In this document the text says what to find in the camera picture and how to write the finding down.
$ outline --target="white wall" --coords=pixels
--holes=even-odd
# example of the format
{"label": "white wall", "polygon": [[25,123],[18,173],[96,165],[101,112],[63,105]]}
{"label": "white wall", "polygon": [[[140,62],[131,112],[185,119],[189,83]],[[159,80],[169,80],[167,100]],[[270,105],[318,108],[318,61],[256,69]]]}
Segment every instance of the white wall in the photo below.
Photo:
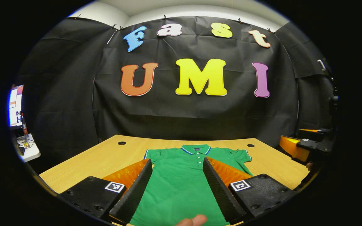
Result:
{"label": "white wall", "polygon": [[240,18],[244,23],[262,27],[264,29],[270,28],[272,31],[278,30],[281,26],[283,26],[283,24],[277,24],[255,14],[235,10],[232,8],[209,5],[183,5],[164,7],[137,14],[135,16],[129,17],[124,27],[149,20],[161,19],[164,18],[164,14],[167,18],[182,16],[220,17],[231,20],[238,20],[238,18]]}
{"label": "white wall", "polygon": [[119,29],[120,26],[125,27],[124,24],[129,19],[129,16],[117,9],[114,6],[109,4],[100,3],[100,2],[92,2],[86,6],[83,6],[79,10],[72,13],[69,17],[77,17],[79,18],[87,18],[96,20],[109,26],[115,26],[116,29]]}

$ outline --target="shirt sleeve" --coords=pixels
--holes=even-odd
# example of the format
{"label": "shirt sleeve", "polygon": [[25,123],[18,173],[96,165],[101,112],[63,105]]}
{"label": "shirt sleeve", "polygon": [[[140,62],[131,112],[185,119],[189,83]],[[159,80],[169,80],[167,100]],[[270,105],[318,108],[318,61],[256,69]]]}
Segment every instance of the shirt sleeve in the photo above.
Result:
{"label": "shirt sleeve", "polygon": [[246,163],[252,161],[252,157],[248,154],[246,149],[243,150],[231,150],[228,149],[230,155],[238,162],[238,163]]}
{"label": "shirt sleeve", "polygon": [[152,164],[154,164],[156,161],[162,159],[162,154],[164,153],[164,150],[161,149],[148,149],[146,150],[145,156],[143,159],[150,159],[152,160]]}

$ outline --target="blue letter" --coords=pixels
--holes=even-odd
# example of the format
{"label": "blue letter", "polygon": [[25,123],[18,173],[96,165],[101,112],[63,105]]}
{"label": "blue letter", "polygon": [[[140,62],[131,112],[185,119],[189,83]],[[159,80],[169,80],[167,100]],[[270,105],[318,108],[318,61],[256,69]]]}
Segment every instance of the blue letter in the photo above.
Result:
{"label": "blue letter", "polygon": [[136,49],[138,46],[142,45],[143,41],[138,39],[143,39],[145,37],[145,34],[142,32],[142,30],[146,30],[145,26],[142,26],[131,33],[127,34],[124,39],[127,40],[129,48],[128,52],[131,52],[132,50]]}

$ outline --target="polo shirt collar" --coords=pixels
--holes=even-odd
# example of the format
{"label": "polo shirt collar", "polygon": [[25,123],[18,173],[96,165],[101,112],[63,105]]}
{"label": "polo shirt collar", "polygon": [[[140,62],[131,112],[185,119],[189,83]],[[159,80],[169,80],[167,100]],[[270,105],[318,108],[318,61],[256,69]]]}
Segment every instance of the polo shirt collar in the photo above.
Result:
{"label": "polo shirt collar", "polygon": [[210,152],[211,147],[207,144],[200,144],[200,145],[182,145],[181,150],[184,152],[193,155],[197,152],[202,154],[208,154]]}

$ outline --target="monitor screen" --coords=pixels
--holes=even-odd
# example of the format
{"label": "monitor screen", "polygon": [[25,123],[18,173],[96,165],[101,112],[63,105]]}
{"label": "monitor screen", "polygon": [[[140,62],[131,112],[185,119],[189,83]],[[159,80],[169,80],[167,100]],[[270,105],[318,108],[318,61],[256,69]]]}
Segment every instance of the monitor screen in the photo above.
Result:
{"label": "monitor screen", "polygon": [[22,126],[22,117],[20,115],[22,111],[22,91],[23,85],[13,87],[10,91],[8,109],[9,126],[11,128]]}

